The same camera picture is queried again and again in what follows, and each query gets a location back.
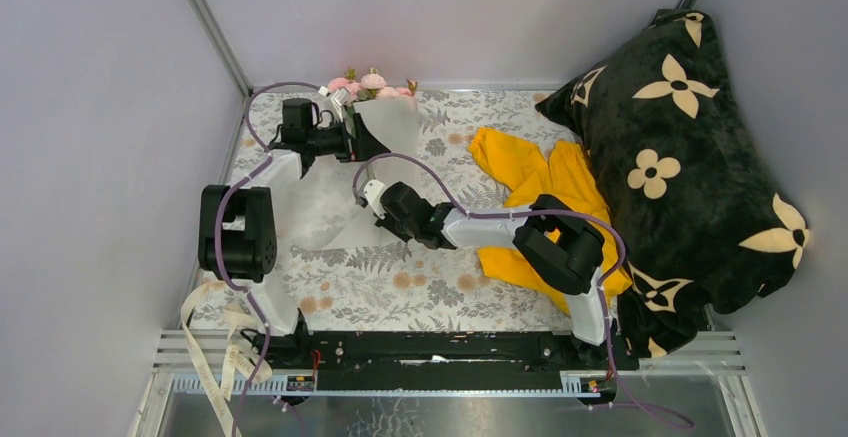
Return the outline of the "pink fake flower stem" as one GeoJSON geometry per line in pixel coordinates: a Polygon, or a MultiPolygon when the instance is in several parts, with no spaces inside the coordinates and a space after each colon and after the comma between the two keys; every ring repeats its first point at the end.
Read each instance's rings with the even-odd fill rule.
{"type": "Polygon", "coordinates": [[[418,81],[407,79],[405,86],[393,87],[390,89],[392,97],[414,97],[418,90],[418,81]]]}
{"type": "Polygon", "coordinates": [[[357,80],[357,72],[354,68],[348,68],[341,77],[329,81],[326,88],[330,93],[344,90],[346,92],[346,100],[349,102],[355,101],[358,98],[358,93],[362,90],[361,84],[357,80]]]}
{"type": "Polygon", "coordinates": [[[385,94],[388,84],[377,68],[369,68],[358,81],[356,97],[359,100],[373,100],[385,94]]]}

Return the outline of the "white wrapping paper sheet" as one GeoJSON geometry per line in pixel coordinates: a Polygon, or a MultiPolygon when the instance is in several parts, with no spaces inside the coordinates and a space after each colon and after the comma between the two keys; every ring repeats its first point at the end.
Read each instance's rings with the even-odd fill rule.
{"type": "Polygon", "coordinates": [[[388,97],[352,104],[367,128],[386,150],[365,162],[341,163],[332,156],[315,160],[307,174],[286,192],[276,207],[281,223],[277,237],[284,245],[305,250],[347,250],[383,246],[396,237],[375,225],[377,218],[360,203],[360,191],[370,179],[386,185],[403,181],[420,189],[418,170],[392,154],[413,156],[418,150],[420,115],[413,97],[388,97]]]}

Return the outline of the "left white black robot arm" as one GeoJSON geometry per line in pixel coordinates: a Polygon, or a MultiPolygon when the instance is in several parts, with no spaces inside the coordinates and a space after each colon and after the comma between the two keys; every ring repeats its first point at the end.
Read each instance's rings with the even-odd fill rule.
{"type": "Polygon", "coordinates": [[[311,344],[299,334],[305,330],[300,309],[269,276],[282,226],[275,209],[317,158],[360,162],[385,150],[352,106],[321,110],[310,99],[290,98],[282,103],[281,123],[258,166],[234,184],[208,185],[201,193],[199,265],[245,293],[250,328],[285,367],[304,364],[311,344]]]}

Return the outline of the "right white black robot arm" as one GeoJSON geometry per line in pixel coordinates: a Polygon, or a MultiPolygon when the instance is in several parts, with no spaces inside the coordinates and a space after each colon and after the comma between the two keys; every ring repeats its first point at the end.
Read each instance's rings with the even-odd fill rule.
{"type": "Polygon", "coordinates": [[[518,251],[542,281],[565,298],[572,320],[575,359],[597,369],[613,355],[609,311],[601,300],[603,245],[612,238],[615,266],[624,244],[606,222],[569,209],[556,197],[540,195],[530,206],[471,210],[455,202],[432,204],[411,186],[372,179],[360,191],[360,203],[376,225],[401,240],[429,249],[495,247],[518,251]]]}

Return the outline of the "floral tablecloth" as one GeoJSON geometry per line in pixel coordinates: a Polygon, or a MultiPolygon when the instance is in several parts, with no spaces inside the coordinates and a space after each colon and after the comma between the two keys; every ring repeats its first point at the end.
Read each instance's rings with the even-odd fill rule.
{"type": "MultiPolygon", "coordinates": [[[[549,154],[571,134],[537,113],[533,91],[421,92],[413,170],[420,195],[437,203],[451,192],[466,207],[505,203],[508,189],[474,162],[469,144],[483,127],[536,144],[549,154]]],[[[297,306],[312,330],[566,331],[571,323],[534,290],[483,274],[477,253],[429,250],[383,236],[355,206],[353,163],[318,158],[293,189],[294,205],[274,206],[293,230],[278,234],[269,281],[297,306]]]]}

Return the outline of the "cream printed ribbon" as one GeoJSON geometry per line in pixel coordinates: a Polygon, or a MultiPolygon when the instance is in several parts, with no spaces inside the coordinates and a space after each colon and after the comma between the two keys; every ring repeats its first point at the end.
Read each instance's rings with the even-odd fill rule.
{"type": "Polygon", "coordinates": [[[218,320],[225,325],[223,335],[218,338],[199,335],[194,321],[202,319],[205,304],[227,288],[222,281],[209,281],[188,294],[180,308],[180,328],[189,363],[221,431],[226,436],[240,436],[238,419],[248,392],[269,382],[273,371],[266,359],[268,346],[261,344],[255,349],[247,343],[239,343],[236,333],[239,330],[264,332],[270,325],[256,312],[253,296],[248,294],[244,304],[231,303],[218,309],[218,320]]]}

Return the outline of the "black floral pillow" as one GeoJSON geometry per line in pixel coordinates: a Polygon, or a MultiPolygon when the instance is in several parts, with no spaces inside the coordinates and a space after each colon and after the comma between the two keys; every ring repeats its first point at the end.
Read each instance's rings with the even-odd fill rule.
{"type": "Polygon", "coordinates": [[[794,276],[810,231],[742,122],[708,15],[658,11],[536,108],[581,139],[625,243],[617,313],[633,356],[665,356],[704,307],[735,312],[794,276]]]}

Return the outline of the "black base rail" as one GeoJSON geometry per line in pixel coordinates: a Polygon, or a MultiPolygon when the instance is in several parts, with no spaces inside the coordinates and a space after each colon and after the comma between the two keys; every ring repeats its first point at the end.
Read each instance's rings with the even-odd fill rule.
{"type": "Polygon", "coordinates": [[[274,370],[304,369],[321,391],[558,390],[564,371],[639,367],[621,337],[612,348],[567,332],[300,331],[251,339],[274,370]]]}

